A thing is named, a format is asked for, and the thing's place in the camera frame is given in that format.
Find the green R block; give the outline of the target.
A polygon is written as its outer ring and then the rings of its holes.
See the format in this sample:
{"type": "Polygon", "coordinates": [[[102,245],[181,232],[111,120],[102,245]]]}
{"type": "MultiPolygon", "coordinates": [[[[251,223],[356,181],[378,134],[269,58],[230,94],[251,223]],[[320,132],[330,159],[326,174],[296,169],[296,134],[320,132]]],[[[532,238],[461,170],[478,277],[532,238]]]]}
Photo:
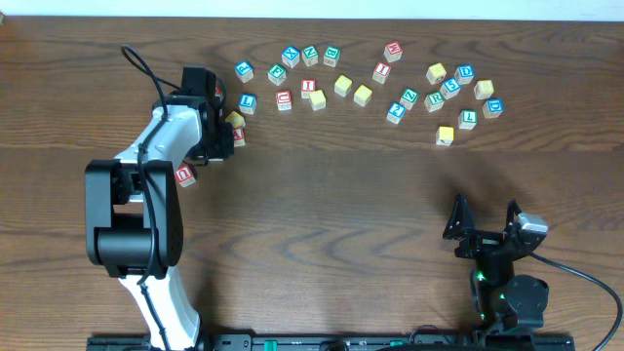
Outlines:
{"type": "Polygon", "coordinates": [[[445,98],[440,92],[428,94],[424,100],[424,105],[428,112],[440,110],[444,103],[445,98]]]}

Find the yellow O block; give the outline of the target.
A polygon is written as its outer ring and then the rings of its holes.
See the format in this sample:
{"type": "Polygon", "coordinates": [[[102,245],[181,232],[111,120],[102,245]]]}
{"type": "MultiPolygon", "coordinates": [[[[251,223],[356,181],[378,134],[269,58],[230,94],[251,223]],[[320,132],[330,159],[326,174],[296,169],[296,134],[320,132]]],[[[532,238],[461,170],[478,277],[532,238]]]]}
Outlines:
{"type": "Polygon", "coordinates": [[[345,98],[352,88],[352,80],[345,75],[340,75],[334,83],[334,92],[345,98]]]}

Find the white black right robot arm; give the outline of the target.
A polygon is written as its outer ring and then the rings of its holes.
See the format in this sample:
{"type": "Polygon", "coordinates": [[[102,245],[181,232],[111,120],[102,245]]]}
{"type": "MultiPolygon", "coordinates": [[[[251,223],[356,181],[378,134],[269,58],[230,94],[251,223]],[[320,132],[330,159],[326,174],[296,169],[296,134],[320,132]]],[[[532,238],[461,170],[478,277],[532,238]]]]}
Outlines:
{"type": "Polygon", "coordinates": [[[475,262],[471,287],[477,310],[489,328],[516,332],[543,326],[549,287],[540,279],[516,274],[514,262],[532,254],[548,230],[541,216],[522,211],[516,201],[508,204],[502,230],[481,230],[466,198],[455,197],[443,238],[458,243],[457,257],[475,262]]]}

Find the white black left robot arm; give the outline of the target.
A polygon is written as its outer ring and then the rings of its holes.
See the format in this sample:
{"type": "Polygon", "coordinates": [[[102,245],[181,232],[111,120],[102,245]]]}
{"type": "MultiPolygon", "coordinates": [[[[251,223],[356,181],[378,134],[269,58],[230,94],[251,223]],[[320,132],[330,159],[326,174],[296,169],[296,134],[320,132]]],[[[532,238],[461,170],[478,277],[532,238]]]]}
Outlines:
{"type": "Polygon", "coordinates": [[[146,336],[92,336],[88,349],[211,349],[177,267],[183,223],[176,188],[193,175],[185,158],[209,141],[218,158],[232,154],[232,127],[219,110],[201,97],[169,96],[128,149],[87,166],[88,258],[130,292],[149,328],[146,336]]]}

